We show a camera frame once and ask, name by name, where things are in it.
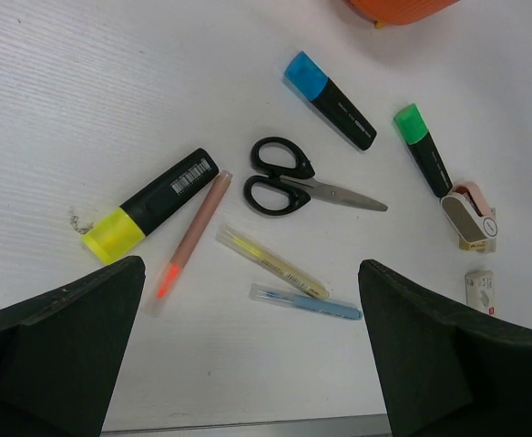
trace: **white table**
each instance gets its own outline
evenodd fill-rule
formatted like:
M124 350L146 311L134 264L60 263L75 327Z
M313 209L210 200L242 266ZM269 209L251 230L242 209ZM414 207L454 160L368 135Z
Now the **white table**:
M376 127L369 151L282 83L301 49ZM457 248L391 121L411 102L452 178L497 207L497 254ZM389 211L258 216L241 187L269 135ZM532 328L532 2L463 0L377 31L338 0L0 0L0 308L98 269L73 217L102 219L195 147L235 179L166 312L137 316L105 429L385 413L364 322L250 301L253 281L282 283L214 240L224 221L353 303L363 259L458 301L466 272L492 269L498 317ZM133 251L145 293L202 198Z

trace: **marker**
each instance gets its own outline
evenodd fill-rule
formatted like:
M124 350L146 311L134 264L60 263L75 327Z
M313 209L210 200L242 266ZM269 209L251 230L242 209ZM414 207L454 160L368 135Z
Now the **marker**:
M237 230L227 225L222 225L216 238L220 243L261 265L270 273L285 280L309 296L313 296L316 299L327 299L329 297L329 291L325 289L321 282L274 255L257 242L240 234Z
M418 107L415 104L405 107L395 115L394 121L432 192L437 198L443 198L453 185Z
M373 126L306 53L300 52L284 75L359 149L367 150L372 145L377 136Z
M268 302L282 307L294 307L300 310L318 312L320 314L340 317L347 320L361 320L363 317L363 313L353 307L332 303L328 300L308 298L288 291L271 289L259 284L252 284L250 289L250 299Z
M157 292L157 299L162 299L171 290L181 271L185 268L193 250L195 250L197 243L200 241L201 235L203 235L203 231L210 223L215 210L230 187L231 178L231 173L227 171L222 171L215 178L210 192L203 200L195 218L193 218L187 232L185 232L185 236L171 257L171 261L167 266L167 273Z
M104 264L134 248L218 175L208 152L198 148L124 202L82 238Z

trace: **yellow pen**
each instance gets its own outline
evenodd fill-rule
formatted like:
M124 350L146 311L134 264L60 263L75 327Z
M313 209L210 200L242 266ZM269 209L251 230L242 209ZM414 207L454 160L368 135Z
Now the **yellow pen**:
M260 264L270 273L284 279L309 296L316 299L327 299L329 297L329 291L325 289L321 282L313 279L305 272L294 267L291 263L274 255L261 244L252 241L228 225L222 225L220 227L216 239L247 259Z

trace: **orange pen tip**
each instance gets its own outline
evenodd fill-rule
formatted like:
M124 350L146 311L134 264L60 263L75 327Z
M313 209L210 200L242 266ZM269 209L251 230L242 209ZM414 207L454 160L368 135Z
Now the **orange pen tip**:
M179 266L171 265L169 267L169 271L163 279L163 282L159 287L159 291L157 291L157 299L162 299L171 290L171 287L173 286L175 280L181 273L181 270L182 268Z

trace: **scissors finger hole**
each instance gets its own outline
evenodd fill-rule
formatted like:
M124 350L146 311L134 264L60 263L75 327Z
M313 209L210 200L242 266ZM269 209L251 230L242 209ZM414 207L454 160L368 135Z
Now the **scissors finger hole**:
M251 187L251 196L263 208L272 211L284 209L291 203L288 193L260 182Z
M269 164L285 168L297 168L298 162L292 152L282 144L266 143L258 152L260 159Z

